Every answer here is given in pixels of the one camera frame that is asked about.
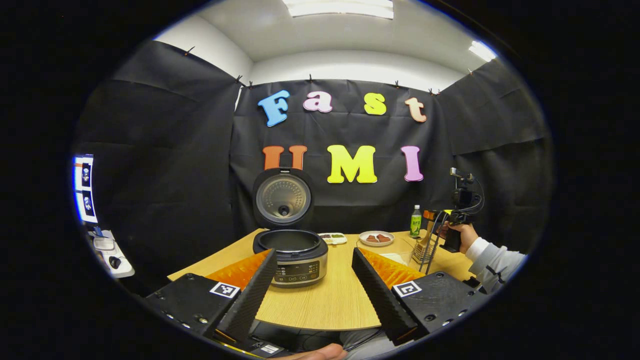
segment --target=rice cooker control panel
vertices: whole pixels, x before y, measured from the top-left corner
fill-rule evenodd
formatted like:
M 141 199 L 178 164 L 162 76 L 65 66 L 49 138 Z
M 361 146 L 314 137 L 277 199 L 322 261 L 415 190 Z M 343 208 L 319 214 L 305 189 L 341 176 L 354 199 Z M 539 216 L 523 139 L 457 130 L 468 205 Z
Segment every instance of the rice cooker control panel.
M 298 282 L 317 279 L 320 274 L 320 261 L 302 264 L 278 264 L 276 282 Z

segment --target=hand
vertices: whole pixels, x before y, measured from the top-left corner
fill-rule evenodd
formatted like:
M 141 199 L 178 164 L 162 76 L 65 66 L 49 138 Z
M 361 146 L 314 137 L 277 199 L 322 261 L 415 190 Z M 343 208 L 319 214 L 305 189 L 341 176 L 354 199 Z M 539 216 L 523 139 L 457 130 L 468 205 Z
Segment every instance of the hand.
M 478 234 L 476 234 L 473 224 L 460 224 L 453 226 L 450 225 L 448 221 L 445 221 L 444 226 L 460 232 L 460 252 L 463 254 L 467 253 L 467 250 L 479 237 Z
M 278 360 L 342 360 L 347 356 L 347 352 L 338 344 L 329 344 L 315 351 L 301 352 L 299 354 L 274 357 Z

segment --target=blue letter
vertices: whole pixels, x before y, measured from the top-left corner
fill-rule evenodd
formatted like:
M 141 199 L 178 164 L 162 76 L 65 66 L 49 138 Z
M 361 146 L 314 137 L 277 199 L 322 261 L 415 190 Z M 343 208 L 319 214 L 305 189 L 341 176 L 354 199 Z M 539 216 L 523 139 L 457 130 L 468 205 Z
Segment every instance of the blue letter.
M 269 127 L 279 124 L 287 118 L 287 114 L 281 113 L 280 110 L 287 111 L 289 106 L 281 97 L 289 97 L 289 92 L 287 90 L 281 90 L 258 102 L 258 106 L 262 106 L 264 112 L 267 114 L 267 126 Z

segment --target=white wall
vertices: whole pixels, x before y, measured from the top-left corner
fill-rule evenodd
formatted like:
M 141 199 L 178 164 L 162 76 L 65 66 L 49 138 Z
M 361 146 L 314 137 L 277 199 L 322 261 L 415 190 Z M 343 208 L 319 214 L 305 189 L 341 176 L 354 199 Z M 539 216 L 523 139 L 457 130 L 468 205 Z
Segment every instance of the white wall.
M 205 19 L 194 15 L 162 32 L 154 40 L 179 47 L 207 60 L 234 78 L 242 75 L 241 81 L 248 84 L 253 61 L 236 43 L 229 40 Z
M 466 74 L 408 56 L 376 51 L 314 51 L 281 56 L 253 64 L 254 85 L 308 79 L 377 81 L 419 90 L 444 90 Z

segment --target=rice cooker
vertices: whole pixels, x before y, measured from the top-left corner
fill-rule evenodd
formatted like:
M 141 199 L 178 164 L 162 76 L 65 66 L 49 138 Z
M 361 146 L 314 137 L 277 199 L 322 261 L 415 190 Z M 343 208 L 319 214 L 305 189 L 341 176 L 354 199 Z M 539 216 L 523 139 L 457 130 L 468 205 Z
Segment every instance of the rice cooker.
M 296 168 L 271 168 L 253 184 L 253 214 L 269 229 L 253 239 L 253 252 L 275 249 L 278 260 L 271 281 L 281 288 L 300 288 L 326 275 L 328 246 L 316 233 L 301 230 L 313 210 L 311 180 Z

